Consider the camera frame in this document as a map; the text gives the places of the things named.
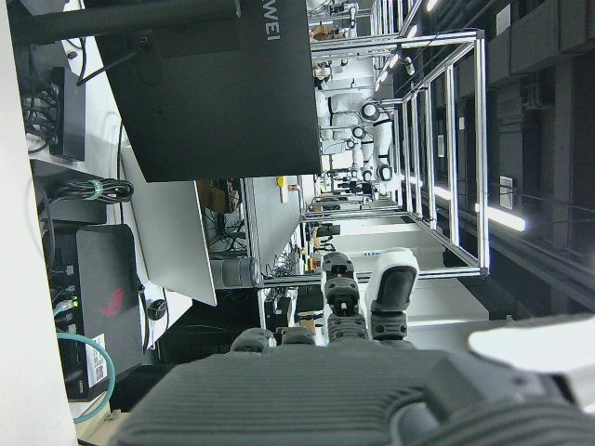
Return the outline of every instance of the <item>black monitor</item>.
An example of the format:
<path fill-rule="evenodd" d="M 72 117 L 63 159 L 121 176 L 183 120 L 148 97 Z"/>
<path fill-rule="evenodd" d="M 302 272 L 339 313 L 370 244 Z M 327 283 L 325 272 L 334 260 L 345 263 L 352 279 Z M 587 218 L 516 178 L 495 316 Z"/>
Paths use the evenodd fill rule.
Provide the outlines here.
<path fill-rule="evenodd" d="M 239 3 L 240 17 L 93 32 L 104 65 L 138 53 L 107 74 L 145 178 L 320 173 L 305 2 L 217 1 Z M 86 0 L 86 7 L 139 3 L 164 4 Z"/>

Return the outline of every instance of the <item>aluminum frame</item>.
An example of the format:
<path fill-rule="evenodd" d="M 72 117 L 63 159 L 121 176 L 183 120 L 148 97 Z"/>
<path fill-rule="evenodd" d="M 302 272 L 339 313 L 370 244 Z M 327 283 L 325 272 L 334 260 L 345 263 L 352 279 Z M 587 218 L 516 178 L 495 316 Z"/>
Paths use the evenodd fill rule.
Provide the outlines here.
<path fill-rule="evenodd" d="M 400 11 L 403 11 L 401 2 L 397 3 L 397 24 L 400 24 Z M 405 25 L 409 25 L 411 21 L 404 20 L 401 32 L 405 32 Z M 458 44 L 458 47 L 442 60 L 424 79 L 412 85 L 411 90 L 402 98 L 394 98 L 380 101 L 385 107 L 392 107 L 393 114 L 393 129 L 394 147 L 393 157 L 395 166 L 397 160 L 400 162 L 401 150 L 403 150 L 405 166 L 403 167 L 405 176 L 405 191 L 406 191 L 406 212 L 399 210 L 402 203 L 396 203 L 394 206 L 368 208 L 359 210 L 341 210 L 341 211 L 324 211 L 304 213 L 302 222 L 315 221 L 340 221 L 352 220 L 361 218 L 381 218 L 386 216 L 410 216 L 415 223 L 425 230 L 429 236 L 434 237 L 447 250 L 455 254 L 465 266 L 456 268 L 438 268 L 438 269 L 423 269 L 420 271 L 419 279 L 441 279 L 441 278 L 459 278 L 459 277 L 477 277 L 485 276 L 489 272 L 490 267 L 490 240 L 489 240 L 489 226 L 488 217 L 486 213 L 488 203 L 488 170 L 487 170 L 487 113 L 486 113 L 486 70 L 485 70 L 485 39 L 483 32 L 471 31 L 460 33 L 445 33 L 434 34 L 426 36 L 417 36 L 411 39 L 403 38 L 398 33 L 384 34 L 377 37 L 359 37 L 356 39 L 344 39 L 333 42 L 321 42 L 312 45 L 312 59 L 352 59 L 364 55 L 373 56 L 388 56 L 389 53 L 400 46 L 402 48 L 425 47 L 425 46 L 444 46 Z M 478 231 L 478 246 L 477 256 L 466 251 L 460 246 L 458 237 L 458 205 L 456 200 L 456 109 L 455 109 L 455 87 L 456 77 L 454 66 L 457 62 L 466 57 L 471 51 L 474 51 L 474 65 L 475 65 L 475 133 L 476 133 L 476 181 L 477 181 L 477 201 L 479 211 L 477 213 L 477 231 Z M 449 154 L 449 183 L 453 199 L 449 205 L 449 227 L 451 228 L 451 235 L 445 237 L 437 229 L 437 211 L 435 199 L 435 178 L 433 170 L 434 157 L 434 127 L 433 127 L 433 93 L 432 83 L 440 76 L 444 75 L 446 80 L 445 99 L 447 109 L 447 145 Z M 425 147 L 419 145 L 419 128 L 418 114 L 419 110 L 419 95 L 423 95 L 424 99 L 424 113 L 425 113 Z M 401 144 L 401 135 L 399 131 L 399 112 L 401 113 L 401 120 L 403 122 L 403 145 Z M 412 113 L 411 124 L 412 132 L 409 131 L 409 112 Z M 428 191 L 430 198 L 428 199 L 429 211 L 428 215 L 423 214 L 423 207 L 421 207 L 421 177 L 422 173 L 419 169 L 420 152 L 426 156 L 428 172 L 425 175 L 425 188 Z M 413 209 L 412 203 L 412 184 L 411 184 L 411 158 L 413 157 L 414 171 L 416 174 L 416 196 L 419 206 Z M 401 174 L 401 167 L 396 171 L 397 175 Z M 362 283 L 369 281 L 370 272 L 360 271 L 357 273 L 358 280 Z M 297 286 L 297 285 L 315 285 L 320 282 L 321 276 L 317 274 L 309 274 L 304 276 L 290 276 L 283 278 L 274 278 L 265 280 L 263 287 L 270 288 L 273 286 Z"/>

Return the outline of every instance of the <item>sticker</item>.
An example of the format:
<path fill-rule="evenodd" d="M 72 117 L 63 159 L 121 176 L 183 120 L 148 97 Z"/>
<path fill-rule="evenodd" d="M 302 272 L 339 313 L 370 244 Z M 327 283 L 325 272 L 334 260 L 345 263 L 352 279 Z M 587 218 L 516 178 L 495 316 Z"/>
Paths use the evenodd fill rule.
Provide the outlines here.
<path fill-rule="evenodd" d="M 94 337 L 93 340 L 105 348 L 105 334 Z M 95 386 L 99 381 L 108 375 L 108 364 L 101 354 L 91 346 L 85 345 L 86 349 L 86 375 L 89 380 L 89 387 Z"/>

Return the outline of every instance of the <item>white humanoid robot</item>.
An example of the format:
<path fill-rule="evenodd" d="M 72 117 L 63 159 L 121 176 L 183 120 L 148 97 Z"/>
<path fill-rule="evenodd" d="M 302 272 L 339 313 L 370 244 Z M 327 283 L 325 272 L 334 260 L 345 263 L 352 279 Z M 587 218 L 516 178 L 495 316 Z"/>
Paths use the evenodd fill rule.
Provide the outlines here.
<path fill-rule="evenodd" d="M 382 194 L 396 189 L 398 176 L 389 165 L 392 144 L 392 119 L 373 98 L 360 93 L 341 93 L 330 101 L 324 92 L 316 92 L 319 125 L 323 141 L 351 141 L 353 170 L 358 177 L 372 182 Z"/>

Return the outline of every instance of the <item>ceiling light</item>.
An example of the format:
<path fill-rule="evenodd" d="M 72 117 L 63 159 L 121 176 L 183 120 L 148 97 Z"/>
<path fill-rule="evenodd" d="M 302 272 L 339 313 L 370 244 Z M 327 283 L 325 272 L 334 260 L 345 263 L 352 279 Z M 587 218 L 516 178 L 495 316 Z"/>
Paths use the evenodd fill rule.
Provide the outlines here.
<path fill-rule="evenodd" d="M 413 37 L 416 34 L 417 34 L 417 25 L 413 25 L 411 27 L 411 29 L 409 30 L 409 33 L 407 33 L 407 38 L 410 39 L 411 37 Z"/>
<path fill-rule="evenodd" d="M 434 186 L 434 195 L 442 199 L 445 199 L 449 202 L 453 199 L 453 193 L 450 190 L 446 190 L 436 186 Z"/>
<path fill-rule="evenodd" d="M 494 220 L 496 223 L 500 223 L 512 230 L 523 232 L 527 227 L 527 222 L 519 216 L 514 216 L 513 214 L 495 209 L 494 207 L 486 207 L 486 210 L 487 217 L 490 220 Z M 475 212 L 480 212 L 480 206 L 478 204 L 475 204 Z"/>
<path fill-rule="evenodd" d="M 392 55 L 392 58 L 390 59 L 390 63 L 389 63 L 389 68 L 393 68 L 397 62 L 399 61 L 399 52 L 396 52 Z"/>
<path fill-rule="evenodd" d="M 432 11 L 437 3 L 438 0 L 428 0 L 428 3 L 426 4 L 426 10 L 428 12 Z"/>

